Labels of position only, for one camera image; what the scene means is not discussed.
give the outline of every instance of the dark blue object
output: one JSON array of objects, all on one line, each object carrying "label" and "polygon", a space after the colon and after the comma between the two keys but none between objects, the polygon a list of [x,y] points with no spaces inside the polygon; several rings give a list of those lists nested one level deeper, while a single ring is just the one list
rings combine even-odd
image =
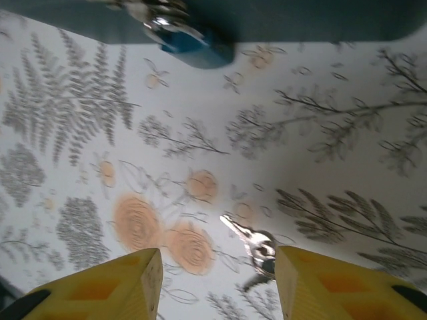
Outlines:
[{"label": "dark blue object", "polygon": [[211,29],[197,30],[203,39],[196,39],[183,32],[162,37],[167,45],[161,45],[161,50],[198,69],[214,69],[233,62],[232,45],[223,42]]}]

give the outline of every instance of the silver key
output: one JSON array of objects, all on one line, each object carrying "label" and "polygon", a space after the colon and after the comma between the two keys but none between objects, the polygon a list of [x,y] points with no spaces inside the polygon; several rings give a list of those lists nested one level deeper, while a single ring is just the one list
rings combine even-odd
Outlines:
[{"label": "silver key", "polygon": [[233,230],[244,242],[246,253],[250,256],[255,271],[274,280],[274,262],[276,261],[277,243],[271,233],[244,227],[235,222],[229,215],[222,215],[221,221]]}]

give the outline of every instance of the floral wallpaper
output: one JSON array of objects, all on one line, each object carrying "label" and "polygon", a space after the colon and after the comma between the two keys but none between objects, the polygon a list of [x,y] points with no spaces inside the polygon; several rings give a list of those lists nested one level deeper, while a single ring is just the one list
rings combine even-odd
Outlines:
[{"label": "floral wallpaper", "polygon": [[206,71],[0,12],[0,274],[29,291],[159,247],[158,319],[281,319],[227,213],[427,290],[426,35]]}]

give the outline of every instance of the gray leaf print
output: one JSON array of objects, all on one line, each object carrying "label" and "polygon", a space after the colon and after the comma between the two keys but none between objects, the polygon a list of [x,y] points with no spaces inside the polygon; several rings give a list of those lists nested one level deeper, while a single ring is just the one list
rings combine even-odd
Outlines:
[{"label": "gray leaf print", "polygon": [[389,212],[384,208],[381,203],[371,200],[372,205],[377,210],[378,215],[380,216],[382,231],[384,235],[389,239],[401,239],[403,234],[400,231],[397,224],[394,222],[393,217]]},{"label": "gray leaf print", "polygon": [[354,202],[356,202],[357,206],[360,209],[359,213],[361,215],[367,218],[367,220],[375,220],[375,211],[372,209],[371,205],[369,204],[369,202],[367,202],[367,200],[352,191],[346,191],[346,193],[354,200]]},{"label": "gray leaf print", "polygon": [[31,190],[45,182],[45,174],[39,167],[34,154],[24,145],[17,143],[15,150],[8,150],[7,156],[0,158],[0,182],[6,192],[22,207],[29,199]]},{"label": "gray leaf print", "polygon": [[31,35],[36,65],[26,52],[21,60],[27,81],[18,68],[13,69],[15,90],[9,92],[3,124],[13,128],[24,141],[44,153],[53,140],[53,161],[69,146],[70,164],[79,162],[84,145],[104,131],[114,145],[117,115],[131,129],[133,108],[125,91],[126,51],[122,48],[113,75],[107,62],[106,45],[100,43],[95,61],[85,60],[85,49],[68,33],[59,30],[66,48],[69,71],[59,65],[58,57]]},{"label": "gray leaf print", "polygon": [[356,204],[344,198],[329,195],[328,198],[334,203],[328,203],[329,208],[343,213],[349,217],[354,217],[357,213]]},{"label": "gray leaf print", "polygon": [[411,226],[405,226],[404,229],[427,237],[427,218],[424,217],[403,217],[401,220],[411,223]]},{"label": "gray leaf print", "polygon": [[299,189],[300,193],[302,193],[304,196],[306,196],[307,200],[312,203],[313,208],[316,210],[316,213],[320,216],[322,216],[325,219],[329,219],[333,217],[333,213],[325,206],[323,203],[321,203],[316,197],[314,197],[310,192]]},{"label": "gray leaf print", "polygon": [[364,223],[357,222],[351,218],[345,217],[343,215],[340,215],[340,219],[347,223],[349,226],[353,227],[356,230],[359,230],[365,235],[371,235],[371,236],[377,236],[380,235],[381,232],[378,230],[378,228],[371,227],[369,225],[365,225]]},{"label": "gray leaf print", "polygon": [[68,248],[68,260],[75,270],[98,265],[109,257],[103,244],[103,229],[95,203],[86,199],[67,198],[59,210],[61,218],[56,226],[58,238]]}]

